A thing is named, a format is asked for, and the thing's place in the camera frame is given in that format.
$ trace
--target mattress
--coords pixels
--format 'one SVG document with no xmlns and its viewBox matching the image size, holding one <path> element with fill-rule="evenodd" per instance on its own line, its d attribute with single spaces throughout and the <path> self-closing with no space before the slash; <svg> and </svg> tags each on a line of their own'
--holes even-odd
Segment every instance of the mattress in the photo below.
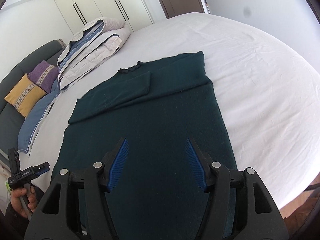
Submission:
<svg viewBox="0 0 320 240">
<path fill-rule="evenodd" d="M 60 94 L 21 168 L 59 156 L 78 98 L 120 68 L 179 53 L 203 51 L 239 170 L 253 167 L 278 208 L 299 195 L 320 171 L 320 75 L 273 36 L 230 19 L 180 15 L 133 33 L 109 60 Z M 42 190 L 51 172 L 34 183 Z"/>
</svg>

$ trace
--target purple cushion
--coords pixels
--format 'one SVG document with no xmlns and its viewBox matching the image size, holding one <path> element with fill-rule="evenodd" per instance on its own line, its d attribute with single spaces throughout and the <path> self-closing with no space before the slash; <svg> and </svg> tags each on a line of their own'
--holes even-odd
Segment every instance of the purple cushion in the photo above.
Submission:
<svg viewBox="0 0 320 240">
<path fill-rule="evenodd" d="M 28 75 L 28 78 L 36 85 L 41 87 L 49 94 L 54 80 L 58 77 L 59 68 L 50 65 L 45 60 L 40 62 L 33 71 Z"/>
</svg>

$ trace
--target human hand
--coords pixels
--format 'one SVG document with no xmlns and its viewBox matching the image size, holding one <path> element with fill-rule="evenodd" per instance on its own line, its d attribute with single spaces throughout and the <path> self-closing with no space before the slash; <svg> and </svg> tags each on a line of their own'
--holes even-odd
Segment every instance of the human hand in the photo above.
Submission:
<svg viewBox="0 0 320 240">
<path fill-rule="evenodd" d="M 34 187 L 30 187 L 30 195 L 28 197 L 29 204 L 28 207 L 31 209 L 31 211 L 34 213 L 36 210 L 36 207 L 38 206 L 38 200 L 36 199 L 36 191 Z M 17 188 L 11 191 L 11 205 L 13 209 L 22 217 L 28 218 L 27 214 L 23 210 L 20 198 L 21 196 L 24 196 L 27 193 L 26 188 Z"/>
</svg>

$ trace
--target silver screw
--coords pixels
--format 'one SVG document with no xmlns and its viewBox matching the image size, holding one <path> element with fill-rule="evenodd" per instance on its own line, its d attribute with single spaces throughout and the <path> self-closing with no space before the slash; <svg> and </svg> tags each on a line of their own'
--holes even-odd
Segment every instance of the silver screw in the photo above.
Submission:
<svg viewBox="0 0 320 240">
<path fill-rule="evenodd" d="M 247 168 L 247 173 L 254 174 L 254 169 L 253 168 Z"/>
<path fill-rule="evenodd" d="M 68 173 L 68 170 L 67 169 L 62 169 L 60 170 L 60 175 L 66 175 Z"/>
<path fill-rule="evenodd" d="M 96 163 L 93 164 L 93 166 L 98 169 L 98 168 L 100 168 L 102 166 L 102 163 L 101 162 L 96 162 Z"/>
<path fill-rule="evenodd" d="M 212 165 L 212 167 L 214 167 L 214 168 L 220 168 L 220 167 L 221 167 L 221 164 L 218 163 L 218 162 L 213 162 L 211 165 Z"/>
</svg>

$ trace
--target dark sleeve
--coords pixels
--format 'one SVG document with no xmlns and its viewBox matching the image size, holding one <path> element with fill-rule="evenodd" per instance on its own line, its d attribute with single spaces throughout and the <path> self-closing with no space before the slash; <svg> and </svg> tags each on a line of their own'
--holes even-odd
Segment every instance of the dark sleeve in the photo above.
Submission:
<svg viewBox="0 0 320 240">
<path fill-rule="evenodd" d="M 41 200 L 41 198 L 44 195 L 44 192 L 39 189 L 38 187 L 34 186 L 35 191 L 36 191 L 36 198 L 38 202 Z M 24 218 L 20 216 L 12 207 L 11 203 L 8 205 L 7 210 L 5 212 L 5 218 L 7 222 L 13 226 L 13 228 L 21 235 L 24 237 L 24 234 L 27 230 L 27 226 L 29 224 L 29 220 L 27 218 Z"/>
</svg>

